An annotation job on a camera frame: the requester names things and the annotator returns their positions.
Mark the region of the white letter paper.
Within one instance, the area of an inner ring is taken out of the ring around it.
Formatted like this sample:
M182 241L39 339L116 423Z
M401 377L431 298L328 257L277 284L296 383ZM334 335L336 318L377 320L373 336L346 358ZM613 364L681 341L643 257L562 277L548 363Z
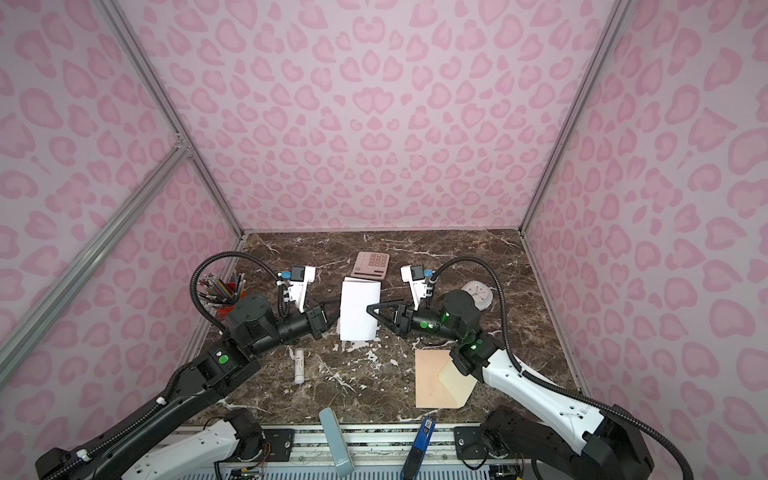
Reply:
M370 341L376 336L377 320L367 307L380 301L381 283L346 277L342 282L338 333L342 341Z

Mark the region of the beige envelope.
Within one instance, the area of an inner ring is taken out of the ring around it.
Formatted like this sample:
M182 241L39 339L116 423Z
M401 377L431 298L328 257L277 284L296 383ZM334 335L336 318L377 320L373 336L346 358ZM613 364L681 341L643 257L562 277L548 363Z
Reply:
M415 406L459 409L466 405L477 380L462 375L448 350L415 352Z

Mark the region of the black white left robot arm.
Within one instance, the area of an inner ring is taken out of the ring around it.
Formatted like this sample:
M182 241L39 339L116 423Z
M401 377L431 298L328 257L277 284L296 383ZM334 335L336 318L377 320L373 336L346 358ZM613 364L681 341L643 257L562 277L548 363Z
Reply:
M272 280L277 301L246 295L241 280L229 284L207 273L227 258L256 264ZM122 479L158 474L150 463L157 445L179 426L225 399L261 368L260 358L306 336L319 339L332 325L324 304L308 307L306 295L316 270L297 266L277 272L251 254L225 251L193 271L194 307L219 332L219 339L178 367L159 394L124 420L72 450L53 448L35 463L41 479Z

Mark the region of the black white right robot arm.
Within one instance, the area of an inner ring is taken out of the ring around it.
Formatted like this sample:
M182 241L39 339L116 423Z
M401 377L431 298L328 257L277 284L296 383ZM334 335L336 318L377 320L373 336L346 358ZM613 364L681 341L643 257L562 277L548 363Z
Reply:
M417 284L412 300L367 306L367 313L400 337L421 333L452 342L452 364L463 376L496 389L533 414L527 419L499 406L481 424L480 444L489 457L523 456L573 479L647 479L655 468L646 445L654 440L678 464L685 479L693 468L662 433L618 405L607 405L546 378L512 351L507 322L494 337L481 325L481 311L470 293L457 289L435 298L441 274L457 264L451 259L435 271L406 269Z

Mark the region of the pink calculator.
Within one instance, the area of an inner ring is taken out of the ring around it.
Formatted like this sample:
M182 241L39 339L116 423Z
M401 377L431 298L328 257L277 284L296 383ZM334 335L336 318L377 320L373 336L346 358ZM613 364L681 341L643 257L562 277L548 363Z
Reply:
M351 276L359 279L382 281L386 278L390 256L386 253L359 252Z

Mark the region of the white glue stick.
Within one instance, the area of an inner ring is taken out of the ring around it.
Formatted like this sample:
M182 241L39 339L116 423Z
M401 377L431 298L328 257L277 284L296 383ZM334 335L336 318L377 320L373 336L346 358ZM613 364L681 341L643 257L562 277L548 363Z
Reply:
M305 382L305 351L297 348L292 353L294 361L294 383L302 385Z

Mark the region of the white round clock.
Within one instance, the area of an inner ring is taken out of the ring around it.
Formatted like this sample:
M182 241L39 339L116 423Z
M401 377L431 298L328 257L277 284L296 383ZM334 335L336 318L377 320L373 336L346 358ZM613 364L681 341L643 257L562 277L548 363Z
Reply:
M475 306L480 311L489 309L493 304L492 289L480 281L469 281L462 287L462 290L472 297Z

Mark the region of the red pencil cup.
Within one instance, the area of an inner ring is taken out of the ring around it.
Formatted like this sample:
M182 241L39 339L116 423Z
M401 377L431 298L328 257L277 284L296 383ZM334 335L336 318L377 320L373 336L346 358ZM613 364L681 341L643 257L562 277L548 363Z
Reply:
M215 313L216 318L219 321L224 321L224 319L227 317L227 315L233 311L236 307L236 304L211 304L210 308Z

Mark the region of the coloured pencils bundle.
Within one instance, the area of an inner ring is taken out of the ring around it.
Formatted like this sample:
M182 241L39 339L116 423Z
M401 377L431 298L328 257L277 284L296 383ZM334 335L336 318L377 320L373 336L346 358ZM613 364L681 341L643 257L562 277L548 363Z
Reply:
M235 305L243 296L245 275L233 274L229 280L209 273L196 281L196 293L204 306L224 309Z

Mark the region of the blue utility knife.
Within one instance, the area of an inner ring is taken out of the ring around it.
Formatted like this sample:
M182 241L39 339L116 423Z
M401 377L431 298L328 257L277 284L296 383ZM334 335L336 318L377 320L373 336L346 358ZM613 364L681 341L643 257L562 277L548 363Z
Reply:
M411 445L406 461L401 469L400 478L414 480L426 457L426 452L435 430L435 419L427 416L419 426L416 437Z

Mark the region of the light blue stapler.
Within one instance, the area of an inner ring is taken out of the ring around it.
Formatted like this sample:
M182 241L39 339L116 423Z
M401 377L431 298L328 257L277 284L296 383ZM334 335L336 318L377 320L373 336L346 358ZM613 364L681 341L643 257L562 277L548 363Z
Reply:
M325 408L320 411L319 419L331 452L336 472L340 479L350 476L355 467L349 452L346 440L342 432L341 425L331 408Z

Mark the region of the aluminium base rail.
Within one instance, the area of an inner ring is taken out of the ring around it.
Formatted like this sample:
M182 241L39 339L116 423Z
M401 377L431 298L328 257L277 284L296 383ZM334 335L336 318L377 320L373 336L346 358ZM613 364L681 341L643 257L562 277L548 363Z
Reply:
M337 425L338 443L321 425L266 426L254 452L219 420L183 427L124 473L126 479L398 479L416 441L417 424ZM531 479L521 454L493 456L478 424L439 424L424 446L419 479Z

